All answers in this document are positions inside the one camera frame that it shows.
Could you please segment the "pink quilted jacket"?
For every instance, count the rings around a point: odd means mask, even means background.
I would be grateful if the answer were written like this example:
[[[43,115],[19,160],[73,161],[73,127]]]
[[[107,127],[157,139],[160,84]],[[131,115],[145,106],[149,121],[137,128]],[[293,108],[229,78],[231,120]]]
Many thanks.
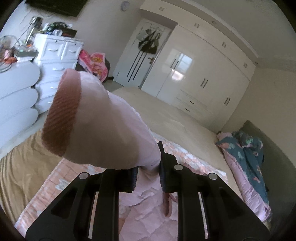
[[[44,147],[77,164],[138,167],[134,192],[119,198],[120,240],[176,240],[177,206],[159,180],[161,152],[140,114],[92,74],[67,69],[42,130]]]

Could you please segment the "white bedroom door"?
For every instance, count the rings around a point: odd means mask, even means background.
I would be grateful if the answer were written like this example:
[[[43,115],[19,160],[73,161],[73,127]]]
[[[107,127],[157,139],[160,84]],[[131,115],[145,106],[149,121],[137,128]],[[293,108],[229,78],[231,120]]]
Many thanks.
[[[144,53],[138,48],[139,40],[137,39],[137,35],[146,29],[152,29],[152,31],[157,30],[162,34],[159,39],[157,53],[154,55]],[[114,81],[124,87],[141,88],[155,58],[158,56],[170,33],[171,29],[168,27],[147,19],[142,19],[133,31],[125,50],[119,58],[113,73]]]

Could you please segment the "peach patterned quilt blanket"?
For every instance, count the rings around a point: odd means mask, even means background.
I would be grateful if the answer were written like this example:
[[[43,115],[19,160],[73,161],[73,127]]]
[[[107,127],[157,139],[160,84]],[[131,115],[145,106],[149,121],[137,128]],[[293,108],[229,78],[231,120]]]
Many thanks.
[[[176,157],[177,162],[194,173],[206,175],[216,173],[224,182],[227,174],[199,159],[174,142],[153,134],[156,142],[161,141],[166,153]],[[15,228],[25,235],[29,227],[52,201],[82,172],[95,175],[104,168],[90,164],[75,164],[63,158],[53,169],[35,196],[20,214]],[[137,185],[132,193],[119,194],[119,239],[120,240],[176,240],[177,239],[177,194],[169,198],[170,215],[165,215],[163,191],[158,176],[139,169]]]

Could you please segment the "teal and pink duvet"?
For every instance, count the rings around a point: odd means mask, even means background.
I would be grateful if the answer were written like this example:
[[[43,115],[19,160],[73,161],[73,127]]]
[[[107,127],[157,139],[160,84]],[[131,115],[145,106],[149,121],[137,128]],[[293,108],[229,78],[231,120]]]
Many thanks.
[[[224,155],[245,204],[262,221],[271,217],[271,206],[261,166],[264,162],[263,142],[244,131],[219,132],[215,143]]]

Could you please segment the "tan bed sheet mattress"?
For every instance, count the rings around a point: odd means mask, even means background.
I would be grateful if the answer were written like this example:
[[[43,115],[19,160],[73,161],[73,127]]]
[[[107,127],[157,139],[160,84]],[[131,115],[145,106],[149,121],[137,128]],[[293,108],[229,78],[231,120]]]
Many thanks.
[[[151,135],[163,141],[167,152],[196,171],[210,168],[223,171],[223,178],[245,203],[265,221],[271,214],[268,201],[263,200],[254,185],[263,184],[260,164],[255,172],[245,172],[244,148],[230,133],[214,135],[196,120],[177,108],[134,88],[120,88],[114,92],[126,100],[151,130]],[[90,164],[95,152],[106,148],[111,154],[111,142],[99,133],[99,141],[85,134],[70,136],[58,147],[56,140],[45,141],[49,129],[38,131],[14,147],[1,159],[1,206],[12,222],[16,222],[27,204],[38,192],[57,166],[58,154],[73,161],[75,166]]]

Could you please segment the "dark green headboard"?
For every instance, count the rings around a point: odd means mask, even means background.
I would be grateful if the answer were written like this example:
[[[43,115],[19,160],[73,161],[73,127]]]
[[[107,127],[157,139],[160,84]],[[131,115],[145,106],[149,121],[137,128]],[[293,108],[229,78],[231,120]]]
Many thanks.
[[[264,132],[247,120],[241,130],[263,142],[261,172],[271,206],[271,232],[279,231],[295,206],[295,166],[288,156]]]

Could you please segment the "white glossy wardrobe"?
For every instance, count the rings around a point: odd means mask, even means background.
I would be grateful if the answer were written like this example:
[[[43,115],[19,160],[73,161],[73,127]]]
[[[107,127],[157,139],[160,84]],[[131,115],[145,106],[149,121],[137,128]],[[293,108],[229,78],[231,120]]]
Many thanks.
[[[171,29],[142,91],[217,132],[241,101],[255,71],[217,21],[182,1],[145,1],[147,18]]]

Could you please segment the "pink cartoon blanket pile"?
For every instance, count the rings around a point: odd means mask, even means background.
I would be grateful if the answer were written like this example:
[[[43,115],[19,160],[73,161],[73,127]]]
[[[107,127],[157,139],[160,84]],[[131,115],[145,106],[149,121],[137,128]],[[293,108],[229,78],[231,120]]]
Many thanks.
[[[89,54],[85,50],[81,50],[78,56],[78,64],[87,72],[96,76],[101,82],[108,77],[108,68],[106,65],[105,53],[95,52]]]

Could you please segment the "white curved cabinet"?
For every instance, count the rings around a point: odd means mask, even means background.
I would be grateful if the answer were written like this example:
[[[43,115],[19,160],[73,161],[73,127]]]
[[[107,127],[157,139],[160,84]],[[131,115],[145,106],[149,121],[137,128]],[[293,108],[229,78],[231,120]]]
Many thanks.
[[[39,77],[40,69],[32,62],[1,69],[1,147],[36,122],[38,92],[33,86]]]

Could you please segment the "bags hanging on door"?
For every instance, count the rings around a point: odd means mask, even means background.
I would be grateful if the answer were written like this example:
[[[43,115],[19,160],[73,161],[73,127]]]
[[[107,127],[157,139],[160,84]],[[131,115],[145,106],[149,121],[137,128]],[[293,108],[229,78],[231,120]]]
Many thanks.
[[[149,53],[153,55],[156,54],[161,35],[161,32],[158,32],[157,30],[152,31],[152,29],[146,29],[144,31],[141,31],[137,35],[137,39],[139,40],[139,50],[144,53]]]

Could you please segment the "white drawer chest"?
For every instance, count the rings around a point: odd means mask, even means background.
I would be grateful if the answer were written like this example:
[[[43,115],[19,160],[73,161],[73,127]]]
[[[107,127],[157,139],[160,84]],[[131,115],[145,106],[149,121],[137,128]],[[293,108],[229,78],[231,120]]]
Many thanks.
[[[34,63],[40,68],[40,78],[35,84],[38,100],[35,109],[45,113],[52,105],[59,81],[66,69],[75,69],[83,42],[76,38],[36,34],[34,47],[37,56]]]

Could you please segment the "clutter on drawer chest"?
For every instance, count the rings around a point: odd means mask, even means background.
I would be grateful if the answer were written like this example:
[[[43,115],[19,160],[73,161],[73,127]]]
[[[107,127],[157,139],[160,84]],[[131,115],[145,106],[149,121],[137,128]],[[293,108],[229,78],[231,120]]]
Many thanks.
[[[41,62],[77,62],[83,42],[78,39],[63,36],[68,26],[62,22],[46,24],[40,30],[41,18],[33,18],[28,28],[25,30],[27,38],[21,41],[14,35],[2,35],[1,43],[11,38],[15,40],[13,45],[9,44],[9,49],[15,49],[17,53],[36,52],[34,62],[38,65]]]

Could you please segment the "round wall clock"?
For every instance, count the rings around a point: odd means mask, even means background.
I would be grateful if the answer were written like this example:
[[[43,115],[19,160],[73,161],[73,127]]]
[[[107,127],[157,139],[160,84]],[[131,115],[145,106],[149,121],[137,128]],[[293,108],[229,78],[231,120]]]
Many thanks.
[[[123,1],[120,5],[121,11],[127,11],[130,7],[130,2],[129,1]]]

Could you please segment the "black wall television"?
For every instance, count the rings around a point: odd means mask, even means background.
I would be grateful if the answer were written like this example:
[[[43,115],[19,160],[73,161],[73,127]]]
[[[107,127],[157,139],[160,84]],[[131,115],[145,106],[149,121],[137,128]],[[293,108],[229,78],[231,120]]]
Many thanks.
[[[25,3],[64,16],[77,17],[88,0],[26,0]]]

